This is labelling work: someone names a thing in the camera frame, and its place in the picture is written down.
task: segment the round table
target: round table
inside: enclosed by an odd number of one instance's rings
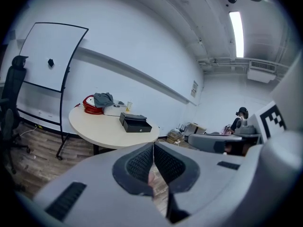
[[[119,117],[108,115],[93,115],[84,112],[82,105],[75,107],[69,114],[69,121],[75,132],[83,139],[94,144],[94,155],[98,154],[98,146],[119,149],[132,145],[155,142],[159,137],[158,126],[148,119],[152,127],[149,133],[127,133],[119,121]]]

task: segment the table leg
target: table leg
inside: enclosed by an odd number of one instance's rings
[[[103,154],[103,153],[106,153],[106,152],[110,152],[110,151],[113,151],[113,150],[116,150],[116,149],[110,149],[110,148],[101,147],[101,150],[99,150],[99,146],[97,146],[97,145],[94,144],[94,156],[98,155],[98,154]]]
[[[116,150],[116,149],[102,148],[102,149],[99,151],[99,154],[103,154],[103,153],[110,152],[110,151],[113,151],[113,150]]]
[[[94,144],[94,156],[99,154],[99,146]]]

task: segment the whiteboard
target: whiteboard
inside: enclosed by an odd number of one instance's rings
[[[24,82],[61,92],[66,69],[87,31],[73,25],[35,23],[20,51],[28,56]]]

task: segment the white wall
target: white wall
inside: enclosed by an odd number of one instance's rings
[[[133,113],[143,114],[158,124],[161,136],[183,123],[183,116],[189,117],[184,113],[188,101],[193,102],[193,107],[199,102],[202,71],[173,29],[142,4],[133,0],[30,0],[28,3],[26,14],[14,23],[17,39],[25,38],[35,22],[78,25],[89,28],[81,47],[100,55],[77,51],[71,61],[63,98],[63,131],[73,132],[68,122],[69,111],[95,92],[109,92],[124,102],[131,100]],[[20,48],[16,40],[9,43],[0,72],[2,79]],[[142,74],[133,74],[123,65]],[[199,85],[195,98],[190,96],[194,80]],[[20,109],[53,121],[59,121],[59,103],[60,94],[25,83],[18,98]]]
[[[207,128],[208,133],[221,132],[232,124],[240,107],[253,115],[272,101],[271,91],[277,81],[268,84],[248,80],[246,75],[207,75],[194,122]]]

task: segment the gray cloth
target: gray cloth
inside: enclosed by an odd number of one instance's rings
[[[146,117],[144,117],[143,115],[134,115],[134,114],[128,114],[128,113],[122,113],[124,114],[124,117],[126,119],[133,119],[133,120],[145,120],[146,121]]]
[[[95,93],[94,101],[96,108],[104,108],[115,104],[110,93]]]

